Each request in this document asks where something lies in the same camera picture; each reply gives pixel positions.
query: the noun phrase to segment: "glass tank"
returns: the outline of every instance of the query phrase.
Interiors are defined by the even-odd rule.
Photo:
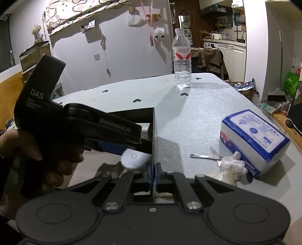
[[[19,56],[22,71],[25,72],[36,65],[43,54],[51,55],[49,41],[36,43],[22,52]]]

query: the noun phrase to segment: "green bag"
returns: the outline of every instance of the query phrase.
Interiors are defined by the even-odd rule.
[[[284,83],[284,90],[290,95],[295,96],[296,88],[299,82],[299,76],[295,73],[289,72]]]

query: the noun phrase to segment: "kitchen cabinet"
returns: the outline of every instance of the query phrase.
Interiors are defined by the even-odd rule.
[[[236,45],[229,45],[228,64],[231,67],[231,81],[244,81],[246,66],[246,48]]]
[[[232,44],[218,44],[232,82],[243,82],[246,67],[246,47]]]
[[[229,72],[229,62],[228,62],[229,44],[219,43],[218,48],[223,54],[224,64],[226,65],[226,69]]]
[[[199,0],[200,9],[204,9],[214,4],[214,0]]]
[[[243,7],[243,0],[233,0],[232,8],[240,8]]]

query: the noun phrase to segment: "bottle cap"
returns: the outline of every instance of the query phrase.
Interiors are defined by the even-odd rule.
[[[184,34],[185,33],[185,30],[184,30],[184,28],[176,28],[175,29],[175,33],[177,34]]]

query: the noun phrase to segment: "hand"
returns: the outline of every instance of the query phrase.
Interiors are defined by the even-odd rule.
[[[27,156],[43,165],[57,166],[55,171],[45,171],[44,183],[41,186],[43,193],[51,192],[54,187],[63,184],[64,176],[72,173],[72,164],[84,160],[83,151],[62,143],[47,146],[43,157],[34,137],[26,131],[12,129],[0,137],[0,155],[4,158]]]

